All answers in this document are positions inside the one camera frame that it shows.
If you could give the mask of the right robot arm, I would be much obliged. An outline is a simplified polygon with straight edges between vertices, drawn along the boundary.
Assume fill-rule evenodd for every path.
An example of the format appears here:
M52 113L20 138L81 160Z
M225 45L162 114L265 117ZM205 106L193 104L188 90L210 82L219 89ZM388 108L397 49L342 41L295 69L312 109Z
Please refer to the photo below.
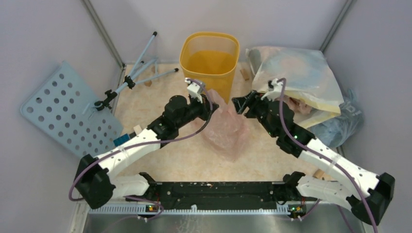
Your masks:
M232 102L237 114L257 119L271 137L277 138L282 151L317 166L333 179L317 179L297 171L286 174L283 181L289 199L321 199L350 210L366 224L380 224L394 196L392 175L365 170L328 148L313 133L294 123L294 112L283 102L269 100L256 91L235 97Z

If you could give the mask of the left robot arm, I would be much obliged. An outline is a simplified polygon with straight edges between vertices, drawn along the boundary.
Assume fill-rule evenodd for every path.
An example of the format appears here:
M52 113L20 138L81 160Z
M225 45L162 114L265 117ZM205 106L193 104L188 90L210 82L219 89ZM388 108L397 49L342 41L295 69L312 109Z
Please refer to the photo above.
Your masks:
M219 105L202 94L201 98L175 95L169 99L161 116L143 131L116 149L92 157L81 158L70 193L76 189L91 209L104 206L113 198L120 185L117 175L148 153L168 143L179 141L179 129L199 118L207 125Z

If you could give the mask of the pink plastic trash bag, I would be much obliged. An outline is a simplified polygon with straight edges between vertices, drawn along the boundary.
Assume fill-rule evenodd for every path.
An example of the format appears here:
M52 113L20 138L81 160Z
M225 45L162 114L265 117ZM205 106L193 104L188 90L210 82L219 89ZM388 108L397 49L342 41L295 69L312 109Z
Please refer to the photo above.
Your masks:
M225 100L214 89L208 90L212 101L219 108L201 135L205 144L222 158L234 162L241 156L249 136L244 116L237 114L233 103Z

